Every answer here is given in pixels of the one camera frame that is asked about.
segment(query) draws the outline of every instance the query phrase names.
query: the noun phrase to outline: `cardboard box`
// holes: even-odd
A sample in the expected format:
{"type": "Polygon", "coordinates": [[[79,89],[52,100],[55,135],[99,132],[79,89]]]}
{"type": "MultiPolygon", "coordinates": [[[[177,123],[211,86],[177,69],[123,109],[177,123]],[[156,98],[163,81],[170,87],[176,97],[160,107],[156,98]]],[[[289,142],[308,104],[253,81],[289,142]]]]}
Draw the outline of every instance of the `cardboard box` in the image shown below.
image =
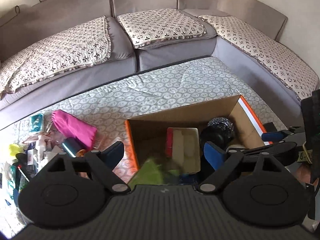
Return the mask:
{"type": "Polygon", "coordinates": [[[168,127],[195,127],[201,131],[215,117],[227,117],[235,125],[236,140],[247,148],[268,145],[261,140],[266,132],[262,123],[243,96],[232,96],[181,106],[125,120],[129,136],[129,156],[135,168],[149,158],[165,158],[168,127]]]}

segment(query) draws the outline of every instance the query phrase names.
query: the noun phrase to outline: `pink pouch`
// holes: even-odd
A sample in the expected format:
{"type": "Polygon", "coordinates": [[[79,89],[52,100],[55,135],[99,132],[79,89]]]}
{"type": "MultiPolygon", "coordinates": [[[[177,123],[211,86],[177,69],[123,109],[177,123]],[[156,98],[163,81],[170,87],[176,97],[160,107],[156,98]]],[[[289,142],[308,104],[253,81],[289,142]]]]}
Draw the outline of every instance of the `pink pouch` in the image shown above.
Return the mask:
{"type": "Polygon", "coordinates": [[[58,131],[65,137],[77,138],[87,147],[88,151],[92,150],[97,132],[96,127],[62,110],[52,112],[52,121],[58,131]]]}

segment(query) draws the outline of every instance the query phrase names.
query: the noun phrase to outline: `teal packet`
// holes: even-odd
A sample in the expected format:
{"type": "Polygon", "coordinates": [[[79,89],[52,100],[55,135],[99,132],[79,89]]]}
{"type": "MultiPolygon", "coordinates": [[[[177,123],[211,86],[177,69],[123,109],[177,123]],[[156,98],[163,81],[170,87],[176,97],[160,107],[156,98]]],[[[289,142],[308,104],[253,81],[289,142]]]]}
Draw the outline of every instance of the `teal packet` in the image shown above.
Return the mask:
{"type": "Polygon", "coordinates": [[[44,132],[44,115],[36,114],[31,117],[30,134],[37,134],[44,132]]]}

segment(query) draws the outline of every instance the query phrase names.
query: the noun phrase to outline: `red object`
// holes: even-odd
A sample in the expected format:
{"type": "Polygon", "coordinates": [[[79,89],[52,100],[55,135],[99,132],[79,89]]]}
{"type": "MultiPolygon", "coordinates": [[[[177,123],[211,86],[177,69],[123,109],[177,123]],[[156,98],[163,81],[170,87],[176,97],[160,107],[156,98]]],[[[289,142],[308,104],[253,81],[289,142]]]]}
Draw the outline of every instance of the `red object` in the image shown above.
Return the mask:
{"type": "Polygon", "coordinates": [[[77,138],[86,146],[88,151],[92,150],[98,130],[96,127],[62,110],[52,112],[52,121],[58,131],[65,137],[77,138]]]}
{"type": "Polygon", "coordinates": [[[173,129],[167,129],[167,141],[165,143],[165,155],[172,158],[172,142],[173,142],[173,129]]]}

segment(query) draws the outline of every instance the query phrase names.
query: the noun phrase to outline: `sofa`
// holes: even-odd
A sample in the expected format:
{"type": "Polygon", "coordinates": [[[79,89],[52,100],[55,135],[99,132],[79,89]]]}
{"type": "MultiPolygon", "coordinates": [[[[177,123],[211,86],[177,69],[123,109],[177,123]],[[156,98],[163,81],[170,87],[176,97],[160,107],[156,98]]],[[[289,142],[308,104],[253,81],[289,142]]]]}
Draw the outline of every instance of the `sofa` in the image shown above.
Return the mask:
{"type": "Polygon", "coordinates": [[[60,73],[21,87],[0,100],[0,129],[62,99],[136,73],[195,58],[215,56],[249,84],[286,125],[303,123],[300,101],[258,61],[217,36],[206,22],[201,39],[169,42],[135,49],[117,20],[123,14],[178,9],[199,21],[199,15],[234,16],[279,41],[287,17],[257,0],[39,0],[39,3],[0,20],[0,61],[50,35],[105,16],[112,43],[109,60],[89,68],[60,73]]]}

